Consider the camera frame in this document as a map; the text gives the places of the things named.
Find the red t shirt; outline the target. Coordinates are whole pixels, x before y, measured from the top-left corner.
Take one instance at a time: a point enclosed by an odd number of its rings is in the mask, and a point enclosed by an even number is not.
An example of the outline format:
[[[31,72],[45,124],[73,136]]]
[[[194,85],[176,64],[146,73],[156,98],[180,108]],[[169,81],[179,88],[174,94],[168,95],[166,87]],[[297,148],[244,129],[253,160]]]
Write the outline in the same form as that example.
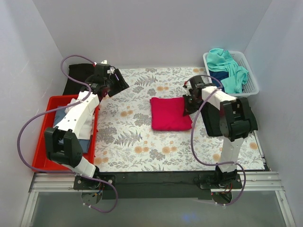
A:
[[[188,131],[192,129],[192,120],[189,115],[183,115],[185,100],[177,98],[150,99],[151,128],[154,131]]]

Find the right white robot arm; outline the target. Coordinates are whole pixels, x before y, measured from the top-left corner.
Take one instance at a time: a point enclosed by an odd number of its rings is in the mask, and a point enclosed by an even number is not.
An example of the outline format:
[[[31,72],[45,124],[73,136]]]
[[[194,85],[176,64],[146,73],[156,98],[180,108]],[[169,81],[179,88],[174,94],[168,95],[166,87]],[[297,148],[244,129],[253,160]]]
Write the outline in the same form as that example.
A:
[[[201,115],[208,136],[223,136],[223,149],[215,171],[200,179],[201,186],[230,185],[238,179],[238,157],[243,141],[258,129],[247,98],[236,98],[222,91],[222,85],[205,83],[203,75],[185,81],[183,115]]]

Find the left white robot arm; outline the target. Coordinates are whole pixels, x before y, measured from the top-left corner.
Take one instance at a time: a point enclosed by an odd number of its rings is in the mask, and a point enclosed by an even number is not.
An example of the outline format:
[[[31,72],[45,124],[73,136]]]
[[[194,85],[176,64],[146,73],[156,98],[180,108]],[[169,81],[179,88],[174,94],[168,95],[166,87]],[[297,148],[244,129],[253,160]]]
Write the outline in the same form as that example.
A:
[[[94,73],[85,80],[75,105],[54,127],[44,131],[46,156],[73,172],[93,177],[96,167],[84,156],[78,137],[86,120],[105,96],[112,97],[129,88],[119,69],[107,61],[96,63]]]

